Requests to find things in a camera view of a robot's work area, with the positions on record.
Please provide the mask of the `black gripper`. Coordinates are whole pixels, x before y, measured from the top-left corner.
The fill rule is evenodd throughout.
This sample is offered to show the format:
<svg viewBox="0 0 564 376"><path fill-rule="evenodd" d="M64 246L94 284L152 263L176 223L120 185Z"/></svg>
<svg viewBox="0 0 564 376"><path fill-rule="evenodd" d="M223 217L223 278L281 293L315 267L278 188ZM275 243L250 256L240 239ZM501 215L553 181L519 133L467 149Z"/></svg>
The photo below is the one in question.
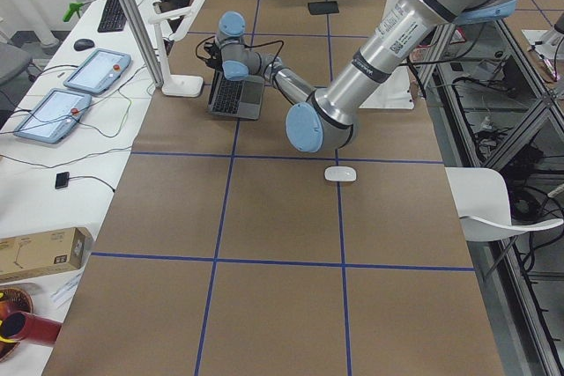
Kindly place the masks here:
<svg viewBox="0 0 564 376"><path fill-rule="evenodd" d="M211 64L215 70L223 70L223 59L221 50L217 46L211 47Z"/></svg>

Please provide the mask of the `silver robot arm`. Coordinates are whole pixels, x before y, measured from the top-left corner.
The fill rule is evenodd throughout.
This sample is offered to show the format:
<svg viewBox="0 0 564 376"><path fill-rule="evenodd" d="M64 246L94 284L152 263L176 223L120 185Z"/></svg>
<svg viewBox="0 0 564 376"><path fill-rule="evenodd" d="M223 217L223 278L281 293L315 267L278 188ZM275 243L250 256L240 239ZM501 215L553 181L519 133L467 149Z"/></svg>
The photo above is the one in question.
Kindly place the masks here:
<svg viewBox="0 0 564 376"><path fill-rule="evenodd" d="M205 63L228 80L254 75L278 89L292 104L286 135L296 150L335 150L355 138L361 104L437 26L506 18L515 8L516 0L398 0L350 63L321 89L287 68L278 55L246 46L243 16L228 11L205 47Z"/></svg>

